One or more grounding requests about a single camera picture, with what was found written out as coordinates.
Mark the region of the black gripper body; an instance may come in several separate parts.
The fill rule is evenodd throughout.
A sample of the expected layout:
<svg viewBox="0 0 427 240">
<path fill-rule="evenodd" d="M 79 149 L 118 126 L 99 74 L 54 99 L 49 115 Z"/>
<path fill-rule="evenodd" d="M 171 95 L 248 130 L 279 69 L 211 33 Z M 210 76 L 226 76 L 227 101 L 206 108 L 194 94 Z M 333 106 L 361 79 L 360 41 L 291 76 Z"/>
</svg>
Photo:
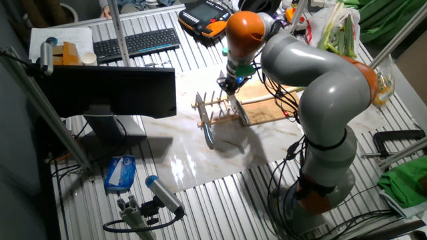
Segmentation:
<svg viewBox="0 0 427 240">
<path fill-rule="evenodd" d="M 233 77 L 220 77 L 217 79 L 217 84 L 222 90 L 224 85 L 227 85 L 229 88 L 232 85 L 238 85 L 240 89 L 248 80 L 248 77 L 238 77 L 237 79 L 234 79 Z"/>
</svg>

